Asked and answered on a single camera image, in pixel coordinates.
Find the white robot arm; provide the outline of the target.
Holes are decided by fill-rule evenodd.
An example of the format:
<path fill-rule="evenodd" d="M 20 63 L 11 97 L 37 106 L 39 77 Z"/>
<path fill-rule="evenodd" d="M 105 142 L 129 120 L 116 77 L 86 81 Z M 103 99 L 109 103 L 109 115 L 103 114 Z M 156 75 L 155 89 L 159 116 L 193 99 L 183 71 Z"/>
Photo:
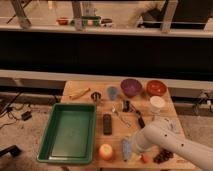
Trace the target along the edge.
<path fill-rule="evenodd" d="M 213 148 L 179 137 L 163 120 L 155 120 L 130 138 L 131 151 L 142 154 L 154 145 L 171 151 L 204 171 L 213 171 Z"/>

